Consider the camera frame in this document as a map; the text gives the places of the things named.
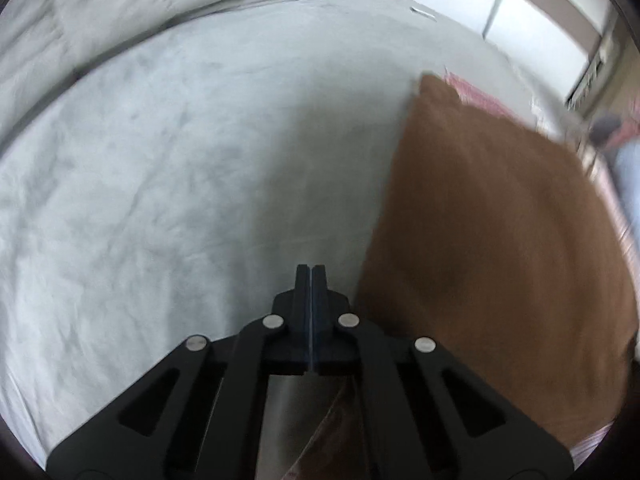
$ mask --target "gray bedsheet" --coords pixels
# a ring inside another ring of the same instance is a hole
[[[8,147],[0,413],[41,464],[188,335],[268,313],[296,264],[353,293],[421,72],[534,124],[504,56],[411,4],[193,20],[99,66]]]

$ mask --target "silver rivet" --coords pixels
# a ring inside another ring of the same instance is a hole
[[[355,314],[352,314],[351,312],[347,312],[346,314],[342,314],[338,318],[338,323],[340,324],[340,326],[343,326],[345,328],[354,328],[355,326],[359,325],[360,318]]]
[[[415,349],[423,354],[428,354],[436,349],[436,342],[430,337],[419,337],[414,344]]]
[[[207,345],[207,338],[201,335],[192,335],[187,339],[187,350],[199,352]]]
[[[262,324],[273,330],[274,328],[280,328],[284,324],[284,319],[278,314],[269,314],[262,318]]]

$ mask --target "wrinkled fabric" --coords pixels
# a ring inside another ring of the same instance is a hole
[[[569,150],[434,76],[420,90],[356,307],[433,337],[571,448],[619,413],[638,332],[609,213]]]
[[[110,50],[224,1],[10,0],[0,14],[0,146],[42,100]]]

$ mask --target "bed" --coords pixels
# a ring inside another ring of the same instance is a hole
[[[353,294],[422,72],[455,73],[536,127],[510,62],[415,5],[9,1],[0,415],[41,466],[187,336],[268,313],[296,264],[325,264]],[[260,474],[299,451],[274,450]]]

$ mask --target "pink fabric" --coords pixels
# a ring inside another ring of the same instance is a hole
[[[517,123],[520,122],[516,114],[504,106],[500,101],[498,101],[498,99],[482,92],[480,89],[476,88],[461,77],[451,72],[447,72],[444,76],[444,81],[449,86],[453,86],[453,88],[456,89],[460,96],[460,100],[463,103],[480,108],[485,112],[489,112],[493,116],[507,117]]]
[[[593,453],[593,450],[595,450],[600,445],[602,439],[609,432],[610,428],[611,424],[607,424],[601,430],[598,430],[591,436],[585,438],[580,444],[578,444],[571,450],[571,458],[574,459],[574,467],[576,469],[578,469],[584,463],[584,461],[587,460],[589,455]]]
[[[606,148],[619,148],[631,139],[640,137],[640,96],[631,101],[628,117],[622,127],[611,136]]]

